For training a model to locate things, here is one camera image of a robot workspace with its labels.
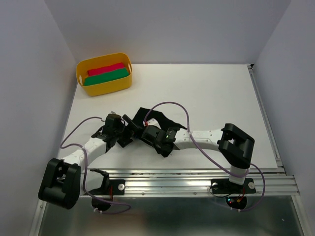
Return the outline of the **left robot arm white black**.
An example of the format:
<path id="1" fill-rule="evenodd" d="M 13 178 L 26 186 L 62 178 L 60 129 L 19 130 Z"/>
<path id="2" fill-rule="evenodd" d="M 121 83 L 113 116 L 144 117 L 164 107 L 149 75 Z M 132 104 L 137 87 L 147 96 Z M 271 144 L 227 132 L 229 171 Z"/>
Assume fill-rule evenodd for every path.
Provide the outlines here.
<path id="1" fill-rule="evenodd" d="M 141 135 L 142 127 L 127 115 L 109 114 L 101 126 L 84 144 L 72 143 L 78 149 L 61 159 L 47 163 L 38 198 L 71 209 L 79 196 L 85 194 L 87 168 L 91 162 L 106 154 L 115 144 L 125 147 Z"/>

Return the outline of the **black t-shirt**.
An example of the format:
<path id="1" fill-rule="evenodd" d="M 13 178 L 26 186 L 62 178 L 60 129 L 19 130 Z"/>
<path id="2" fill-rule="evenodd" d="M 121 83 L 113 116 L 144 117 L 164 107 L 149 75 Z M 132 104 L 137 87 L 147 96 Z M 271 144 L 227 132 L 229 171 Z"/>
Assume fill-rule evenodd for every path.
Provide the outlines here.
<path id="1" fill-rule="evenodd" d="M 139 125 L 142 128 L 142 131 L 138 137 L 139 140 L 141 140 L 142 133 L 145 129 L 143 121 L 145 119 L 145 115 L 148 112 L 149 112 L 149 109 L 140 107 L 136 115 L 132 119 L 135 124 Z M 177 133 L 180 129 L 187 130 L 186 127 L 168 119 L 162 112 L 159 112 L 159 111 L 151 111 L 147 117 L 147 122 L 149 122 L 149 120 L 151 119 L 155 119 L 158 122 L 158 125 L 157 124 L 153 124 L 153 125 L 162 129 L 163 132 L 165 133 L 171 133 L 171 132 Z"/>

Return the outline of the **yellow plastic basket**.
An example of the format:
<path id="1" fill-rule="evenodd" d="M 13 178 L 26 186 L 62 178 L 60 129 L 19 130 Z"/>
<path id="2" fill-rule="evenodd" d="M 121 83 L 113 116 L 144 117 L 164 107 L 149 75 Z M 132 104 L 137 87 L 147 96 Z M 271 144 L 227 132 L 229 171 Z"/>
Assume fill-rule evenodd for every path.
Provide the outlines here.
<path id="1" fill-rule="evenodd" d="M 109 66 L 120 62 L 122 62 L 125 65 L 125 68 L 128 70 L 128 76 L 106 83 L 83 86 L 84 80 L 89 77 L 88 70 Z M 78 84 L 87 93 L 87 95 L 98 96 L 129 88 L 132 84 L 132 67 L 126 54 L 109 54 L 79 62 L 76 66 L 76 78 Z"/>

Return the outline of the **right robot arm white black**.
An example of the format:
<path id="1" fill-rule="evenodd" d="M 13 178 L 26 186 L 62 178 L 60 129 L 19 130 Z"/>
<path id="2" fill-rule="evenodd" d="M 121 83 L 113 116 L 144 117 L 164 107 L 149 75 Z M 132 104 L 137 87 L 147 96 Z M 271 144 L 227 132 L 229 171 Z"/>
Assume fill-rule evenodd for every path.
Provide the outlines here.
<path id="1" fill-rule="evenodd" d="M 148 125 L 141 138 L 163 157 L 168 157 L 174 150 L 185 149 L 197 149 L 207 158 L 210 157 L 204 150 L 220 152 L 230 164 L 226 186 L 232 192 L 244 187 L 255 144 L 253 137 L 232 123 L 225 124 L 222 129 L 207 131 L 177 127 L 164 131 L 155 125 Z"/>

